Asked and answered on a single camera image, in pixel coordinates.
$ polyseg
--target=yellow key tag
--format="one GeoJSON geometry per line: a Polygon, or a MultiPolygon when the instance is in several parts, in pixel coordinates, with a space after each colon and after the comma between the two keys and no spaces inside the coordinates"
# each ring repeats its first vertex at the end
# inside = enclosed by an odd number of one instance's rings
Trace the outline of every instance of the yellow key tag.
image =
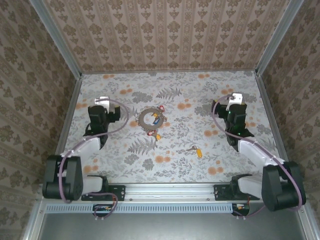
{"type": "Polygon", "coordinates": [[[196,154],[198,155],[198,158],[202,158],[202,152],[200,148],[196,149],[196,154]]]}

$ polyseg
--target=beige damask wallpaper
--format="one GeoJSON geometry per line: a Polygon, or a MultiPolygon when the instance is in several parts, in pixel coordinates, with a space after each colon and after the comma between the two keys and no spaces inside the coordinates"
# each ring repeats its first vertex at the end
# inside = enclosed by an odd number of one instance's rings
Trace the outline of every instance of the beige damask wallpaper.
{"type": "Polygon", "coordinates": [[[75,79],[28,0],[0,1],[0,239],[19,239],[75,79]]]}
{"type": "Polygon", "coordinates": [[[288,157],[320,223],[320,1],[305,0],[263,80],[288,157]]]}
{"type": "Polygon", "coordinates": [[[84,73],[254,69],[289,0],[44,0],[84,73]]]}

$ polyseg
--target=fern pattern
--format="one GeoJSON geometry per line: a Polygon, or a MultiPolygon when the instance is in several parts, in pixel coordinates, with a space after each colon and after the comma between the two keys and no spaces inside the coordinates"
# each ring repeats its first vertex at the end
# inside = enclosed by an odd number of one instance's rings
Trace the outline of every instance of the fern pattern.
{"type": "MultiPolygon", "coordinates": [[[[244,93],[247,128],[261,145],[278,155],[252,72],[121,73],[108,79],[103,76],[83,76],[78,103],[90,106],[96,97],[109,96],[126,106],[129,119],[123,129],[108,136],[101,150],[83,162],[83,169],[91,169],[92,175],[107,176],[111,183],[194,183],[228,182],[237,174],[257,173],[252,162],[229,146],[226,135],[212,119],[212,100],[230,89],[244,93]],[[199,74],[209,76],[199,78],[199,74]],[[162,138],[156,141],[139,126],[139,116],[144,109],[160,105],[164,106],[167,121],[158,128],[162,138]],[[201,149],[201,158],[195,150],[188,151],[192,146],[201,149]]],[[[152,113],[145,118],[151,123],[154,120],[152,113]]],[[[125,109],[121,108],[120,121],[110,123],[108,131],[118,129],[126,119],[125,109]]],[[[222,119],[217,121],[225,127],[222,119]]],[[[87,107],[74,111],[66,150],[83,137],[89,122],[87,107]]],[[[312,125],[317,128],[319,119],[312,125]]],[[[23,137],[11,141],[19,145],[23,137]]],[[[313,160],[310,164],[317,167],[313,160]]],[[[0,179],[8,179],[11,174],[0,169],[0,179]]],[[[33,182],[34,179],[22,178],[20,186],[32,187],[33,182]]]]}

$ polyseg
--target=floral tablecloth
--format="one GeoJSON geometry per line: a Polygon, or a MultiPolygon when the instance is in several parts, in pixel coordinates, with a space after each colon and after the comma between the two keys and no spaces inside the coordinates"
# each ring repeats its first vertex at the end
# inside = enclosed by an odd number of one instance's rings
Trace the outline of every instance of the floral tablecloth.
{"type": "MultiPolygon", "coordinates": [[[[236,174],[257,173],[250,160],[228,145],[211,116],[212,100],[232,92],[243,93],[248,129],[278,155],[252,71],[91,74],[82,81],[67,149],[83,136],[90,122],[88,106],[95,98],[108,96],[130,112],[124,129],[111,134],[99,152],[82,159],[84,174],[105,175],[111,183],[186,183],[226,182],[236,174]],[[167,122],[158,129],[162,138],[156,141],[136,117],[145,107],[160,105],[167,122]],[[189,150],[192,146],[201,150],[201,158],[189,150]]],[[[111,123],[109,131],[124,123],[121,112],[121,120],[111,123]]],[[[152,124],[155,117],[146,115],[144,120],[152,124]]]]}

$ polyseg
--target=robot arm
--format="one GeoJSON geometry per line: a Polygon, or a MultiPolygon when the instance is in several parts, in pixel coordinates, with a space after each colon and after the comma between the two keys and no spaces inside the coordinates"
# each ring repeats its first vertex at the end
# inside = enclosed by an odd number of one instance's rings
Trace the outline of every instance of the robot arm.
{"type": "MultiPolygon", "coordinates": [[[[233,99],[229,99],[227,104],[217,104],[215,114],[224,119],[226,132],[242,138],[254,137],[246,129],[246,108],[247,105],[242,102],[242,95],[234,93],[233,99]]],[[[252,143],[228,134],[226,136],[228,143],[237,152],[250,159],[259,172],[262,173],[262,177],[250,174],[233,176],[230,182],[230,189],[234,195],[241,193],[260,198],[270,211],[292,208],[298,205],[298,194],[288,176],[275,161],[257,147],[255,141],[252,143]]],[[[286,162],[279,157],[276,159],[284,166],[298,185],[302,196],[302,204],[305,204],[306,194],[299,166],[293,161],[286,162]]]]}
{"type": "MultiPolygon", "coordinates": [[[[95,105],[88,107],[90,123],[85,129],[82,144],[67,157],[62,172],[62,189],[67,200],[78,200],[82,195],[104,191],[108,187],[104,176],[83,176],[82,166],[92,154],[99,151],[106,143],[108,135],[94,137],[97,134],[108,132],[110,123],[120,119],[120,107],[114,108],[114,113],[109,112],[109,101],[95,99],[95,105]]],[[[47,158],[42,195],[45,198],[60,199],[58,172],[60,163],[68,151],[61,155],[51,155],[47,158]]]]}

